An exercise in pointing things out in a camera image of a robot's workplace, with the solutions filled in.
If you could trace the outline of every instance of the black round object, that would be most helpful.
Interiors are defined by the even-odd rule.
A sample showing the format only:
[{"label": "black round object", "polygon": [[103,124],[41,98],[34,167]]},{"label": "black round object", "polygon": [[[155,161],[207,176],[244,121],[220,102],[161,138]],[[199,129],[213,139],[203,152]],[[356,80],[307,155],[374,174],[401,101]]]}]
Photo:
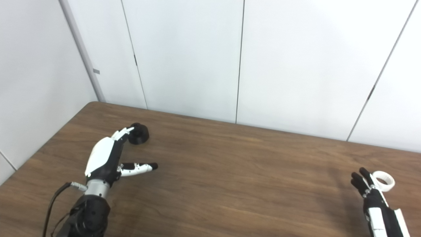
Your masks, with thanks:
[{"label": "black round object", "polygon": [[128,140],[131,144],[143,144],[149,139],[149,131],[145,125],[134,123],[130,125],[130,127],[134,127],[128,136]]}]

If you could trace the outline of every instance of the robotic finger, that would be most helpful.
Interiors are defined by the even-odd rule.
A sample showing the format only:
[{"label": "robotic finger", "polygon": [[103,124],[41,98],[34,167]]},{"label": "robotic finger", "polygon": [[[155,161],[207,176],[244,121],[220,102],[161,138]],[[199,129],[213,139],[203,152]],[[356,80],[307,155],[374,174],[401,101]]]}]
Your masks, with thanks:
[{"label": "robotic finger", "polygon": [[158,168],[157,163],[122,163],[120,166],[121,177],[143,174]]}]

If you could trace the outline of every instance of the wall hinge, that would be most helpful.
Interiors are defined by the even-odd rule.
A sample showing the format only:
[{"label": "wall hinge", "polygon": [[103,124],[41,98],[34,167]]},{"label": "wall hinge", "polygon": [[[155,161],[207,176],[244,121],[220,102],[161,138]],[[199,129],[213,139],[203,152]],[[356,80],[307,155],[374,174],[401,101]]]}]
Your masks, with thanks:
[{"label": "wall hinge", "polygon": [[370,93],[369,93],[369,95],[368,95],[368,97],[367,97],[367,100],[369,100],[370,99],[370,97],[371,97],[371,94],[373,93],[373,91],[374,91],[374,89],[376,88],[376,86],[373,86],[373,88],[371,89],[371,91],[370,91]]}]

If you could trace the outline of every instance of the silver cylindrical joint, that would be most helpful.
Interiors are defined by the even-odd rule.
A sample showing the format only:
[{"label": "silver cylindrical joint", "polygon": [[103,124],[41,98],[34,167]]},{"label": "silver cylindrical joint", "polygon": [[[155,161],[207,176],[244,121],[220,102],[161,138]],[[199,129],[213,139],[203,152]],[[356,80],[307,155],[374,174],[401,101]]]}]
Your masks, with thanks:
[{"label": "silver cylindrical joint", "polygon": [[96,195],[99,197],[106,198],[109,190],[109,184],[100,179],[89,180],[86,184],[88,189],[85,192],[85,195]]}]

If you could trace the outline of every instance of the white cylindrical object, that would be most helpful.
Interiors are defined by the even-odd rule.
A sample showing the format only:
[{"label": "white cylindrical object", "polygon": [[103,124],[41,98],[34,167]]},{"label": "white cylindrical object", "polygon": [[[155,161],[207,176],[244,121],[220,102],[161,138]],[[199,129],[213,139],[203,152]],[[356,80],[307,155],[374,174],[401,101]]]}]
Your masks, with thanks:
[{"label": "white cylindrical object", "polygon": [[394,178],[386,172],[375,171],[373,173],[373,177],[376,178],[376,179],[382,179],[386,182],[386,184],[384,184],[384,183],[381,183],[380,181],[377,180],[377,186],[380,188],[380,190],[382,192],[390,191],[393,188],[393,186],[395,185]]}]

